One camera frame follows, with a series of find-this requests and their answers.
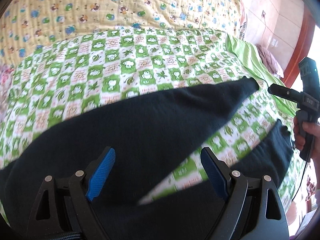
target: black cable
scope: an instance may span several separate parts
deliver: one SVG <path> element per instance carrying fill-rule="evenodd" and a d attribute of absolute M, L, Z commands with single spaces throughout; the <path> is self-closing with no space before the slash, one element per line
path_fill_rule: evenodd
<path fill-rule="evenodd" d="M 298 191 L 299 191 L 299 189 L 300 189 L 300 187 L 301 187 L 301 185 L 302 185 L 302 181 L 303 181 L 304 173 L 306 172 L 306 169 L 307 169 L 307 165 L 308 165 L 308 162 L 306 162 L 306 164 L 304 165 L 304 169 L 303 169 L 303 173 L 302 173 L 302 178 L 301 178 L 300 185 L 299 185 L 299 187 L 298 187 L 298 189 L 297 189 L 296 194 L 295 194 L 294 197 L 292 198 L 291 203 L 292 203 L 292 201 L 294 200 L 294 198 L 297 196 Z"/>

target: electrical wire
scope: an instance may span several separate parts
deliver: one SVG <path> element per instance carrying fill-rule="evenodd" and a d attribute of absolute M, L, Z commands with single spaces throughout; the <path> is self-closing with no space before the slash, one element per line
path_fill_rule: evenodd
<path fill-rule="evenodd" d="M 306 162 L 306 164 L 304 165 L 304 169 L 303 169 L 303 173 L 302 173 L 302 178 L 301 178 L 301 181 L 300 181 L 300 185 L 299 185 L 299 187 L 298 187 L 298 189 L 297 189 L 296 194 L 295 194 L 294 197 L 292 198 L 291 203 L 292 203 L 292 201 L 294 200 L 294 198 L 297 196 L 297 194 L 298 194 L 298 192 L 299 192 L 299 189 L 300 189 L 300 187 L 301 187 L 301 185 L 302 185 L 303 177 L 304 177 L 304 174 L 305 174 L 305 172 L 306 172 L 307 166 L 308 166 L 308 162 Z"/>
<path fill-rule="evenodd" d="M 264 54 L 263 46 L 262 46 L 262 43 L 263 43 L 263 36 L 264 36 L 264 33 L 265 33 L 265 31 L 266 31 L 266 28 L 267 28 L 267 24 L 266 24 L 266 16 L 264 16 L 264 17 L 263 17 L 263 19 L 264 19 L 264 31 L 263 31 L 262 38 L 261 38 L 261 48 L 262 48 L 263 56 L 264 56 L 264 58 L 267 60 L 266 55 Z"/>

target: green bedsheet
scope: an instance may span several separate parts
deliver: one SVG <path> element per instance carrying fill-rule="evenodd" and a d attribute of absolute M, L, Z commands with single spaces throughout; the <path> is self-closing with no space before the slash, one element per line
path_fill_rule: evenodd
<path fill-rule="evenodd" d="M 256 46 L 230 35 L 228 35 L 227 39 L 227 50 L 237 56 L 243 67 L 250 73 L 252 77 L 266 81 L 268 86 L 273 83 L 280 86 L 285 86 L 280 79 L 271 75 L 267 68 L 263 65 Z M 282 113 L 291 117 L 295 116 L 297 104 L 273 95 L 271 97 L 274 99 L 276 106 Z"/>
<path fill-rule="evenodd" d="M 281 82 L 267 72 L 257 55 L 249 43 L 227 39 L 225 32 L 212 29 L 109 30 L 40 48 L 14 72 L 9 109 L 0 126 L 0 168 L 18 158 L 49 127 L 95 107 L 157 90 L 252 76 L 260 89 L 202 145 L 231 166 L 267 135 L 276 119 L 292 130 L 294 106 L 269 95 L 268 85 Z M 140 203 L 206 180 L 200 150 Z M 285 210 L 297 188 L 301 166 L 296 150 L 279 189 Z"/>

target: pink pillow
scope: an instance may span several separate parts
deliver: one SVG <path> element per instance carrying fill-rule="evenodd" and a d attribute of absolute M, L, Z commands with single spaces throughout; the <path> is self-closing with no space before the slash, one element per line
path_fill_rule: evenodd
<path fill-rule="evenodd" d="M 269 50 L 262 47 L 260 44 L 256 45 L 258 49 L 259 56 L 262 60 L 262 63 L 265 65 L 267 70 L 275 77 L 280 78 L 284 77 L 283 70 L 279 63 L 276 61 L 275 57 L 271 54 Z"/>

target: tiled wall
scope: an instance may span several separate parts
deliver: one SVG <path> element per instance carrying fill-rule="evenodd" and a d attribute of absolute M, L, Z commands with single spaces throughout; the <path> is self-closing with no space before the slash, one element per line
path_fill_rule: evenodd
<path fill-rule="evenodd" d="M 278 16 L 281 9 L 281 0 L 243 0 L 247 8 L 248 28 L 245 40 L 253 44 L 261 44 L 268 47 L 273 32 L 276 28 Z M 262 10 L 266 12 L 266 26 L 261 17 Z"/>
<path fill-rule="evenodd" d="M 283 70 L 287 67 L 300 35 L 304 3 L 302 0 L 282 0 L 278 21 L 269 50 Z"/>

